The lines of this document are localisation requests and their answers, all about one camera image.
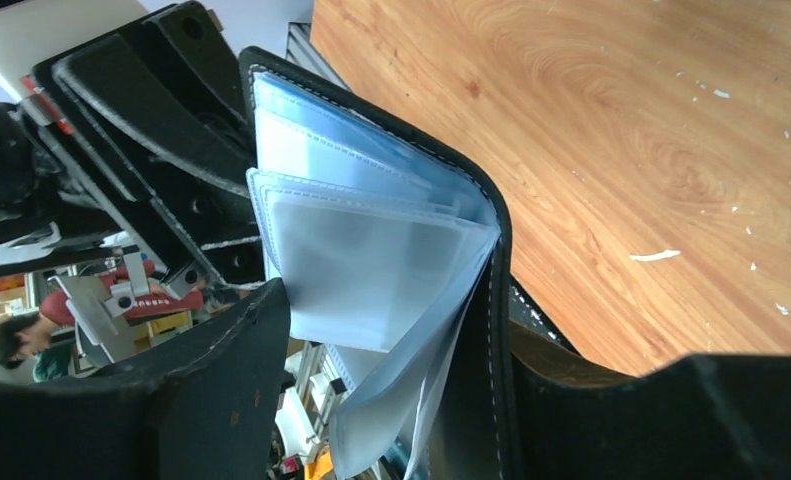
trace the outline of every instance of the person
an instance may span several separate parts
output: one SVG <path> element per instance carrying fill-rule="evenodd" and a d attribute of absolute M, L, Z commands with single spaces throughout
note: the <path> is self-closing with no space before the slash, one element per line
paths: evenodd
<path fill-rule="evenodd" d="M 145 260 L 144 266 L 148 276 L 156 270 L 156 265 L 150 260 Z M 99 278 L 107 289 L 129 279 L 123 267 L 102 274 Z M 151 284 L 151 293 L 138 297 L 136 305 L 125 312 L 124 318 L 132 321 L 147 316 L 198 310 L 204 305 L 204 296 L 200 291 L 202 287 L 199 284 L 183 299 L 176 300 L 166 294 L 162 286 Z M 7 369 L 18 368 L 24 360 L 48 350 L 51 335 L 56 330 L 74 326 L 74 316 L 65 303 L 67 300 L 68 295 L 57 290 L 42 301 L 38 312 L 18 315 L 0 323 L 0 365 Z"/>

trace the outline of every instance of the paint chip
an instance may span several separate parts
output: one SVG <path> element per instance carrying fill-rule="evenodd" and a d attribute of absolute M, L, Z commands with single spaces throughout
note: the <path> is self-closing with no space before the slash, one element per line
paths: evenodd
<path fill-rule="evenodd" d="M 652 255 L 630 255 L 630 259 L 635 262 L 656 262 L 657 260 L 677 257 L 680 254 L 680 250 L 663 250 L 660 253 L 654 253 Z"/>

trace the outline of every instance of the wooden tabletop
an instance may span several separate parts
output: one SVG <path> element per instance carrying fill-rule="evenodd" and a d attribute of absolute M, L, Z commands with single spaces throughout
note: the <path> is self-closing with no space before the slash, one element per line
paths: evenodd
<path fill-rule="evenodd" d="M 313 44 L 489 173 L 590 360 L 791 354 L 791 0 L 316 0 Z"/>

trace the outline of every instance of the workbench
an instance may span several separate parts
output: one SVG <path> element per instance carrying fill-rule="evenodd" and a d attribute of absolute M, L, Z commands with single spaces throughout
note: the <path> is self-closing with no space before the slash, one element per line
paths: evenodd
<path fill-rule="evenodd" d="M 312 42 L 489 173 L 585 357 L 791 354 L 791 0 L 317 0 Z"/>

